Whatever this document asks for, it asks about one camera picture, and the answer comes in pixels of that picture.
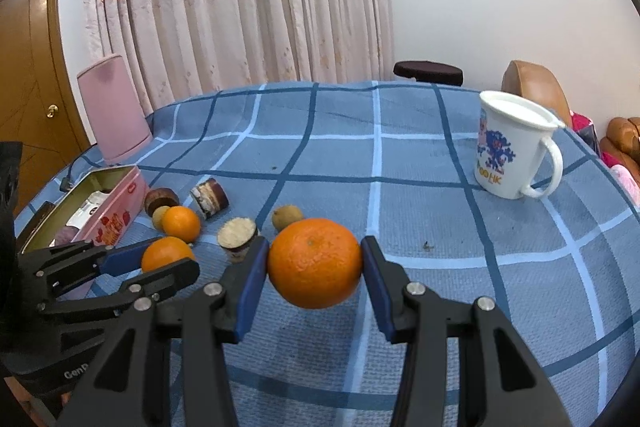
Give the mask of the small yellow-green longan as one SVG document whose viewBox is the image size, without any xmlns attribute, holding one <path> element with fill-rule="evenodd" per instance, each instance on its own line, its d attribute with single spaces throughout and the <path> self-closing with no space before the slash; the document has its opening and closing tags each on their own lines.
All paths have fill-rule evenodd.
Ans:
<svg viewBox="0 0 640 427">
<path fill-rule="evenodd" d="M 152 219 L 152 225 L 155 230 L 160 232 L 164 231 L 163 219 L 168 209 L 169 209 L 168 206 L 160 206 L 153 211 L 151 219 Z"/>
</svg>

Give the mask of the brown leather chair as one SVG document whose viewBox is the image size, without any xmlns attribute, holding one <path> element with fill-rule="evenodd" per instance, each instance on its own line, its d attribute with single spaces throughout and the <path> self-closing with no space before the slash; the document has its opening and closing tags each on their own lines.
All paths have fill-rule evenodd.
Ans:
<svg viewBox="0 0 640 427">
<path fill-rule="evenodd" d="M 501 90 L 552 110 L 567 127 L 572 127 L 572 113 L 564 91 L 548 68 L 525 61 L 511 61 L 503 74 Z"/>
</svg>

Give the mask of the pink metal tin box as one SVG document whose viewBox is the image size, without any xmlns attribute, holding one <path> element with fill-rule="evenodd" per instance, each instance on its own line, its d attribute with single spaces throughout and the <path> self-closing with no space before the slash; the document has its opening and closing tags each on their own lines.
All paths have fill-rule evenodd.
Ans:
<svg viewBox="0 0 640 427">
<path fill-rule="evenodd" d="M 54 204 L 55 208 L 47 220 L 35 231 L 25 250 L 18 254 L 18 257 L 31 251 L 53 247 L 55 233 L 65 227 L 68 218 L 94 191 L 104 191 L 110 195 L 104 204 L 96 210 L 88 223 L 79 230 L 72 243 L 90 239 L 96 245 L 124 246 L 124 236 L 134 225 L 134 220 L 143 209 L 145 195 L 149 191 L 141 170 L 136 166 L 100 168 L 86 173 L 72 191 Z M 122 282 L 139 273 L 140 268 L 117 275 L 113 279 Z M 98 277 L 112 276 L 101 274 Z M 96 279 L 58 297 L 58 300 L 85 298 L 90 294 L 90 288 Z"/>
</svg>

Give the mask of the blue plaid tablecloth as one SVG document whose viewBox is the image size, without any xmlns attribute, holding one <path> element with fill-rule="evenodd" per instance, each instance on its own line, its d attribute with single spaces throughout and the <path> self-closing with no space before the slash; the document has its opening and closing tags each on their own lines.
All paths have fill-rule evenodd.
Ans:
<svg viewBox="0 0 640 427">
<path fill-rule="evenodd" d="M 639 211 L 570 129 L 545 199 L 506 200 L 475 182 L 480 99 L 471 90 L 402 82 L 293 82 L 224 91 L 163 107 L 153 139 L 123 161 L 198 210 L 216 179 L 230 206 L 204 222 L 201 277 L 227 254 L 234 217 L 276 235 L 271 211 L 375 235 L 386 258 L 439 296 L 490 296 L 544 368 L 574 426 L 590 426 L 639 349 Z M 363 280 L 325 310 L 291 306 L 266 283 L 252 329 L 224 347 L 240 426 L 388 426 L 405 346 L 378 330 Z"/>
</svg>

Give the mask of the pink electric kettle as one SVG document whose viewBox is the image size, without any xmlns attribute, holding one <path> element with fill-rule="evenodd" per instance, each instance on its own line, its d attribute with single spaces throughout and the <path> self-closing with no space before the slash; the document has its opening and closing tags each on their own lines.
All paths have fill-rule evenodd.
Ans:
<svg viewBox="0 0 640 427">
<path fill-rule="evenodd" d="M 82 103 L 106 165 L 121 164 L 152 140 L 121 55 L 101 58 L 77 76 Z"/>
</svg>

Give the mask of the white printed enamel mug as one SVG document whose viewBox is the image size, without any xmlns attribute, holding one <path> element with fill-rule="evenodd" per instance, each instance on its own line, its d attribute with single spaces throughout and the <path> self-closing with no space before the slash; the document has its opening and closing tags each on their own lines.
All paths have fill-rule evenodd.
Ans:
<svg viewBox="0 0 640 427">
<path fill-rule="evenodd" d="M 560 185 L 564 160 L 553 133 L 564 124 L 549 109 L 502 91 L 480 92 L 480 129 L 474 176 L 492 195 L 504 199 L 551 195 Z M 544 156 L 552 173 L 546 187 L 533 187 Z"/>
</svg>

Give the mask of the printed paper in tin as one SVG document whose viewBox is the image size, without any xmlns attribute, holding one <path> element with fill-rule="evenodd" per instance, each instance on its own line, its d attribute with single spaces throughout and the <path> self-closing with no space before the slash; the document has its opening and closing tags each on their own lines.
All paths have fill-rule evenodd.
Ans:
<svg viewBox="0 0 640 427">
<path fill-rule="evenodd" d="M 108 195 L 110 193 L 104 191 L 92 192 L 68 218 L 66 225 L 78 230 L 82 229 L 96 213 L 96 210 L 104 204 Z"/>
</svg>

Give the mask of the dark round stool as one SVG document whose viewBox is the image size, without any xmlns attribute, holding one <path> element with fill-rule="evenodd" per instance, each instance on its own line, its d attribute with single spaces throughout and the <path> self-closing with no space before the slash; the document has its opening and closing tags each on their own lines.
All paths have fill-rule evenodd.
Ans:
<svg viewBox="0 0 640 427">
<path fill-rule="evenodd" d="M 413 79 L 417 82 L 438 83 L 445 86 L 461 87 L 463 72 L 460 68 L 431 61 L 401 61 L 394 65 L 397 77 Z"/>
</svg>

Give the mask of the purple round fruit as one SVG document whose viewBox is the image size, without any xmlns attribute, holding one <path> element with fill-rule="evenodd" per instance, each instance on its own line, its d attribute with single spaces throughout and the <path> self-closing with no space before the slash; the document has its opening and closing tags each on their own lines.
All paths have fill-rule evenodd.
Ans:
<svg viewBox="0 0 640 427">
<path fill-rule="evenodd" d="M 73 227 L 73 225 L 65 225 L 62 229 L 59 229 L 54 236 L 53 245 L 63 246 L 72 243 L 76 235 L 79 233 L 79 229 Z"/>
</svg>

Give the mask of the brass door knob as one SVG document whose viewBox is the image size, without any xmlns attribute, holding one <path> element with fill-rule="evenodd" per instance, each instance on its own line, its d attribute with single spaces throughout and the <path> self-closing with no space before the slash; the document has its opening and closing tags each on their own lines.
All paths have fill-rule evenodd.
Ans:
<svg viewBox="0 0 640 427">
<path fill-rule="evenodd" d="M 58 106 L 56 106 L 55 104 L 51 104 L 47 110 L 47 117 L 54 118 L 57 113 L 58 113 Z"/>
</svg>

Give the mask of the pink floral cloth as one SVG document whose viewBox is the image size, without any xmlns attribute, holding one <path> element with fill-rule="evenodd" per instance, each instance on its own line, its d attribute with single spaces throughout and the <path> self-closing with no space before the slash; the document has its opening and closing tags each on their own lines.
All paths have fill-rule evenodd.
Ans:
<svg viewBox="0 0 640 427">
<path fill-rule="evenodd" d="M 600 159 L 605 163 L 605 166 L 610 169 L 614 178 L 623 187 L 631 202 L 634 203 L 634 207 L 639 208 L 640 192 L 639 183 L 634 182 L 629 171 L 622 165 L 620 165 L 613 157 L 602 154 L 600 150 L 600 140 L 597 137 L 596 128 L 593 121 L 588 117 L 572 113 L 572 128 L 573 130 L 600 156 Z"/>
</svg>

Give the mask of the brown leather sofa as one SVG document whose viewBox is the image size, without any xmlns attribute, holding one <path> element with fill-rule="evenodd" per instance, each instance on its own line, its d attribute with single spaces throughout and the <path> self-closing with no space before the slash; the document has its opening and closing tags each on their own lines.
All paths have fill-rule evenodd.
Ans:
<svg viewBox="0 0 640 427">
<path fill-rule="evenodd" d="M 624 166 L 636 183 L 640 181 L 639 124 L 639 117 L 615 117 L 608 123 L 606 135 L 600 140 L 601 153 Z"/>
</svg>

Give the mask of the small brown longan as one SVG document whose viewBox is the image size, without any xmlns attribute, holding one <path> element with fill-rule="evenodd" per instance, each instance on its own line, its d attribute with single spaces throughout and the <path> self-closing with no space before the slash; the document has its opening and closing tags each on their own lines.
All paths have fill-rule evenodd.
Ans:
<svg viewBox="0 0 640 427">
<path fill-rule="evenodd" d="M 271 222 L 273 228 L 278 232 L 281 232 L 292 223 L 303 220 L 304 214 L 295 205 L 284 205 L 273 210 L 271 215 Z"/>
</svg>

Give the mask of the wooden door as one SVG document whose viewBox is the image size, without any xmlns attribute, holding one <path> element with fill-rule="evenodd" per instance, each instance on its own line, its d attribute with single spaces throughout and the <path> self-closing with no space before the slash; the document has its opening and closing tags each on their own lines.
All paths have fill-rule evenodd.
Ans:
<svg viewBox="0 0 640 427">
<path fill-rule="evenodd" d="M 47 117 L 51 104 L 58 106 Z M 1 0 L 1 140 L 23 144 L 17 211 L 89 147 L 70 87 L 58 0 Z"/>
</svg>

